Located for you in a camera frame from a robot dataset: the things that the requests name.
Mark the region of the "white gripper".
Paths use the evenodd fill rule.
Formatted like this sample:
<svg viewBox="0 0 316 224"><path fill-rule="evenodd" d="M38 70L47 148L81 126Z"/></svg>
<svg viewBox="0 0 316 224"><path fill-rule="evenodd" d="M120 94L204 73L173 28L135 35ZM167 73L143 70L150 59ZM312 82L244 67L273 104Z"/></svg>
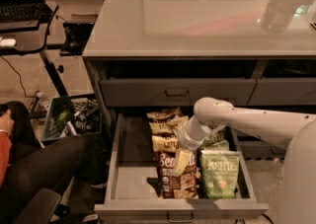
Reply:
<svg viewBox="0 0 316 224"><path fill-rule="evenodd" d="M180 176L184 172L192 158L192 151L199 148L211 131L212 129L209 126L199 122L195 116L191 117L180 127L177 137L181 148L177 150L175 155L173 168L175 177Z"/></svg>

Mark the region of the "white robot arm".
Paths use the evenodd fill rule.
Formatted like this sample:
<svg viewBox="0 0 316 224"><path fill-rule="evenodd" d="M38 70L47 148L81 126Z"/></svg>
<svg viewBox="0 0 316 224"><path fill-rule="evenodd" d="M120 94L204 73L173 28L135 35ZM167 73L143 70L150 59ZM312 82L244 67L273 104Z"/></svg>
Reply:
<svg viewBox="0 0 316 224"><path fill-rule="evenodd" d="M195 151L207 135L225 126L286 150L276 224L316 224L316 115L236 108L226 101L201 98L177 133L179 145Z"/></svg>

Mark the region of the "person's hand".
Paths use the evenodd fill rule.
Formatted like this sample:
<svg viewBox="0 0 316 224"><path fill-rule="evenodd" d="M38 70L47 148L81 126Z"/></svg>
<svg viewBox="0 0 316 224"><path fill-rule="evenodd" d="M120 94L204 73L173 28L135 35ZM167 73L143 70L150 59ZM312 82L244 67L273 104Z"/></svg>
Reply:
<svg viewBox="0 0 316 224"><path fill-rule="evenodd" d="M11 119L11 111L7 110L0 116L0 132L11 136L14 128L14 120Z"/></svg>

